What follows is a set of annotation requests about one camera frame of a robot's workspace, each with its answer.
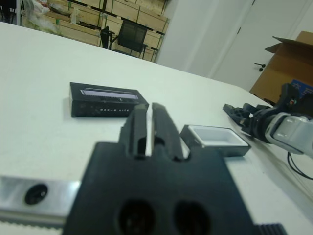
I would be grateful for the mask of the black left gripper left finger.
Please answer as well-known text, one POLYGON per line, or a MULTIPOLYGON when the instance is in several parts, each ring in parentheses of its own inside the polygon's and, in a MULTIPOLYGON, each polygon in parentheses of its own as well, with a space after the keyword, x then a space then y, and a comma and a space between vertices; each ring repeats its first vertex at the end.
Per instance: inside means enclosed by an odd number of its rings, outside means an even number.
POLYGON ((144 104, 134 106, 125 124, 122 126, 119 143, 125 146, 130 157, 145 156, 147 143, 147 110, 144 104))

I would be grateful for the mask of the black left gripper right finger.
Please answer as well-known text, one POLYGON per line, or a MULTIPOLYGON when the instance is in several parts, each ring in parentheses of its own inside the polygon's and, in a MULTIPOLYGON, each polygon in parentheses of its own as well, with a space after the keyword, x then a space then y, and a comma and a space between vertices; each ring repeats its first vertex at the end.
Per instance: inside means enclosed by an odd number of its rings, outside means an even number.
POLYGON ((152 104, 152 156, 182 161, 179 132, 165 106, 152 104))

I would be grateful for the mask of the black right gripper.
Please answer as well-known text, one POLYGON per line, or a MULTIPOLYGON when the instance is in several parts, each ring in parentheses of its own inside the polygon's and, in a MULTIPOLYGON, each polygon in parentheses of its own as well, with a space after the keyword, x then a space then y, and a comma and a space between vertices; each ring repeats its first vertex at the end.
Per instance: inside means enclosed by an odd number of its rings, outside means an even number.
POLYGON ((279 113, 276 107, 270 108, 264 105, 256 107, 245 103, 243 108, 235 108, 229 104, 223 106, 223 110, 239 126, 242 131, 263 142, 268 142, 265 137, 266 129, 272 120, 272 116, 279 113), (246 119, 246 113, 252 114, 252 117, 246 119))

